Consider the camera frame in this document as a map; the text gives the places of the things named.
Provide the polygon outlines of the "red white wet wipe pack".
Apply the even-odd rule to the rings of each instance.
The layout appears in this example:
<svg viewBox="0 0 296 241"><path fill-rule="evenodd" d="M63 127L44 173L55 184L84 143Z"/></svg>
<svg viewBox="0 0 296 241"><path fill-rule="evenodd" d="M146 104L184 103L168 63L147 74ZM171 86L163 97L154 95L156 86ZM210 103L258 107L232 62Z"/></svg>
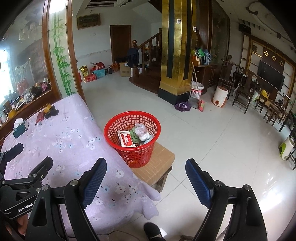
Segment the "red white wet wipe pack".
<svg viewBox="0 0 296 241"><path fill-rule="evenodd" d="M132 137L129 131L118 131L117 132L120 146L125 148L134 148L136 145L132 141Z"/></svg>

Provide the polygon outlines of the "broom and dustpan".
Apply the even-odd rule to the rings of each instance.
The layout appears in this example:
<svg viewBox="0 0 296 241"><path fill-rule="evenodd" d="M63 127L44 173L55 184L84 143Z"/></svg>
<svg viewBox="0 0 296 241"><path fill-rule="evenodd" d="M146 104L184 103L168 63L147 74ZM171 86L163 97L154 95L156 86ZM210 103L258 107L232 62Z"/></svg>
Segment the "broom and dustpan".
<svg viewBox="0 0 296 241"><path fill-rule="evenodd" d="M204 110L204 101L201 100L201 95L204 89L204 85L198 82L197 79L197 71L195 69L194 63L191 62L192 65L192 80L191 80L191 90L188 102L190 106L194 109L198 109L200 112L203 112Z"/></svg>

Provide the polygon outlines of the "floral purple tablecloth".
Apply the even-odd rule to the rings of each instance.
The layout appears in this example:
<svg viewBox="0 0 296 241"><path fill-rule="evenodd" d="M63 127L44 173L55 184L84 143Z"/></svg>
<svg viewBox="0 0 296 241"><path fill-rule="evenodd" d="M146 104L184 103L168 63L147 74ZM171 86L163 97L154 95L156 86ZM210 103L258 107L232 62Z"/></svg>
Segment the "floral purple tablecloth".
<svg viewBox="0 0 296 241"><path fill-rule="evenodd" d="M83 99L71 95L55 103L56 116L36 124L37 117L28 119L28 130L20 137L8 135L2 150L18 143L23 151L8 163L6 179L25 178L46 157L53 167L43 184L65 186L79 179L99 158L107 162L107 172L86 214L98 234L108 233L135 213L151 219L159 214L154 202L161 196L157 190L140 180L105 140L92 113Z"/></svg>

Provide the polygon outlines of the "cardboard-wrapped stool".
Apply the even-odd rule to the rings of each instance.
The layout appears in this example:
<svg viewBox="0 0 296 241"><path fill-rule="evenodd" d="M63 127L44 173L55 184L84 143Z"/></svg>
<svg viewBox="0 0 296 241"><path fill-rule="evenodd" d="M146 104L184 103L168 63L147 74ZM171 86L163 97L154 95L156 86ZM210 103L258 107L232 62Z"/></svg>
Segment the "cardboard-wrapped stool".
<svg viewBox="0 0 296 241"><path fill-rule="evenodd" d="M155 142L149 162L140 168L132 169L133 173L158 192L162 192L168 174L172 170L175 154Z"/></svg>

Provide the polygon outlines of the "green towel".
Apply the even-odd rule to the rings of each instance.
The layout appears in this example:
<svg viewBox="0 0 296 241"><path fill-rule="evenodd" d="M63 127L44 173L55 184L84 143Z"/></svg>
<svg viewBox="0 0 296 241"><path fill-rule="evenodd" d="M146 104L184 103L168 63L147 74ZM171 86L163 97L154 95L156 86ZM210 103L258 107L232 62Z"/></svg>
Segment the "green towel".
<svg viewBox="0 0 296 241"><path fill-rule="evenodd" d="M135 133L135 126L129 131L129 134L134 145L139 145L142 142Z"/></svg>

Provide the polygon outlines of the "white cylindrical stool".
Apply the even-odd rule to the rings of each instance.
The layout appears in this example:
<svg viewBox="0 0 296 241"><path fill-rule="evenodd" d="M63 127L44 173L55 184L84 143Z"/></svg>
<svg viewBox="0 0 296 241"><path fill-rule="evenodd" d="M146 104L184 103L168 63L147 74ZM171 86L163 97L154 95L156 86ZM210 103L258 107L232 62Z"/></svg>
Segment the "white cylindrical stool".
<svg viewBox="0 0 296 241"><path fill-rule="evenodd" d="M222 86L217 86L214 96L212 98L212 103L219 107L222 108L224 107L228 97L228 90L225 87Z"/></svg>

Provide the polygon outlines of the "white plastic bucket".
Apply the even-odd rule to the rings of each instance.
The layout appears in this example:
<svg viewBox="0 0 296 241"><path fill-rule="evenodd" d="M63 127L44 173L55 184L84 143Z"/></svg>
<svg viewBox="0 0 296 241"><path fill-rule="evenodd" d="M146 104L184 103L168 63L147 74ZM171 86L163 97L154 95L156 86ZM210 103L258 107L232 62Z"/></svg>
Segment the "white plastic bucket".
<svg viewBox="0 0 296 241"><path fill-rule="evenodd" d="M203 89L204 89L203 84L201 84L199 82L196 82L196 81L193 81L191 83L190 97L200 100Z"/></svg>

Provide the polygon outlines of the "white plastic bag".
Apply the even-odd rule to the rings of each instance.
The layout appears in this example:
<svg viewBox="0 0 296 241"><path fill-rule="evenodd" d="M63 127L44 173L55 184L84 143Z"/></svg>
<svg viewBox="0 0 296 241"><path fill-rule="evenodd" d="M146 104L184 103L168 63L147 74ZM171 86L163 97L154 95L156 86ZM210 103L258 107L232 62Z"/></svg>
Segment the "white plastic bag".
<svg viewBox="0 0 296 241"><path fill-rule="evenodd" d="M143 124L136 124L135 133L138 135L138 137L141 137L145 133L148 133L148 130Z"/></svg>

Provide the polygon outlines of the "wooden chair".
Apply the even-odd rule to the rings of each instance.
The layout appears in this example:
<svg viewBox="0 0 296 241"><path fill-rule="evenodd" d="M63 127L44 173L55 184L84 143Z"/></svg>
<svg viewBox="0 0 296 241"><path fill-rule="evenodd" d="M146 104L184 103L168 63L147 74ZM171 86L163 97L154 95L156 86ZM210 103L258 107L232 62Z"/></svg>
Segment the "wooden chair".
<svg viewBox="0 0 296 241"><path fill-rule="evenodd" d="M240 104L245 108L244 114L246 114L251 104L256 87L257 74L255 74L251 70L244 69L238 85L238 89L236 90L236 93L234 95L232 105L234 105L235 103Z"/></svg>

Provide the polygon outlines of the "black remote pouch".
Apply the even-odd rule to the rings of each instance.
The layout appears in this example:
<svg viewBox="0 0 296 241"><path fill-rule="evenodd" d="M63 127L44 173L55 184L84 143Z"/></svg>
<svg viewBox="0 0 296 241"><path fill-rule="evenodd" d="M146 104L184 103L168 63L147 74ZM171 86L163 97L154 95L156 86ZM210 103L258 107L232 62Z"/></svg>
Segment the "black remote pouch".
<svg viewBox="0 0 296 241"><path fill-rule="evenodd" d="M59 110L55 108L55 106L51 106L51 108L48 110L47 113L45 113L44 118L48 119L52 116L57 116L59 113Z"/></svg>

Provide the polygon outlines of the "wall television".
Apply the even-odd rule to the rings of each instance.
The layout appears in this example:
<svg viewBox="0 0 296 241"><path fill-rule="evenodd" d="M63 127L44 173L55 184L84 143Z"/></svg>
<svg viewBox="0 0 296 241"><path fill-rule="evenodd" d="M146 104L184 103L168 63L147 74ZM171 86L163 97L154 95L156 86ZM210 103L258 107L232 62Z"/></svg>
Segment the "wall television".
<svg viewBox="0 0 296 241"><path fill-rule="evenodd" d="M260 61L257 75L281 91L285 77L264 61Z"/></svg>

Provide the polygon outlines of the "black shoe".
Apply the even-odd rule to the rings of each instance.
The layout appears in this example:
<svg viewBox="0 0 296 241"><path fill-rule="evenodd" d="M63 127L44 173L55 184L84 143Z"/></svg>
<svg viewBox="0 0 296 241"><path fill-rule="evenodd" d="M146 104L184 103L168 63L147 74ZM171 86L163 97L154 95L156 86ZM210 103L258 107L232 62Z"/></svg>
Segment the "black shoe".
<svg viewBox="0 0 296 241"><path fill-rule="evenodd" d="M152 222L144 224L144 232L149 241L165 241L159 227Z"/></svg>

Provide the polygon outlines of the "red plastic mesh basket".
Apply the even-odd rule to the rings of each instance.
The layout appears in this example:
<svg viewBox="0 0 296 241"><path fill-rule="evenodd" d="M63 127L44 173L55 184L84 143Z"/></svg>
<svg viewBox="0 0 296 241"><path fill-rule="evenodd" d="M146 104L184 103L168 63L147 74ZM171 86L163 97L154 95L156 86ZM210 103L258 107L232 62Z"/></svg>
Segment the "red plastic mesh basket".
<svg viewBox="0 0 296 241"><path fill-rule="evenodd" d="M135 147L124 147L120 143L119 131L129 132L136 124L143 124L148 133L153 135L151 141ZM154 144L161 133L161 125L157 118L144 111L127 111L111 118L104 128L104 137L130 168L139 168L146 165L151 156Z"/></svg>

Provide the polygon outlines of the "golden pillar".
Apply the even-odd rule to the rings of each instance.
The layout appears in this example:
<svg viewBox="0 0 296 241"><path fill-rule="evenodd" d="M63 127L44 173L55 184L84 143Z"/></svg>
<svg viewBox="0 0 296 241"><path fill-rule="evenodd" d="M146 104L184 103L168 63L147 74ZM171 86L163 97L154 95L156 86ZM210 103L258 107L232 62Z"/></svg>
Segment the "golden pillar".
<svg viewBox="0 0 296 241"><path fill-rule="evenodd" d="M162 1L162 66L158 96L172 105L189 98L196 35L196 1Z"/></svg>

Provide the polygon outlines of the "cardboard carton on floor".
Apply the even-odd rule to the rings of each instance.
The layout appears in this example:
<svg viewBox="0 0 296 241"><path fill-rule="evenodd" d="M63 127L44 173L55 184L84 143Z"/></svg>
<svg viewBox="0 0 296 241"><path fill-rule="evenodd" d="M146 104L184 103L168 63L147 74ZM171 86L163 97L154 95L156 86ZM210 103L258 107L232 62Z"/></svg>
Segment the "cardboard carton on floor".
<svg viewBox="0 0 296 241"><path fill-rule="evenodd" d="M131 77L131 68L128 66L127 62L119 63L119 69L121 77Z"/></svg>

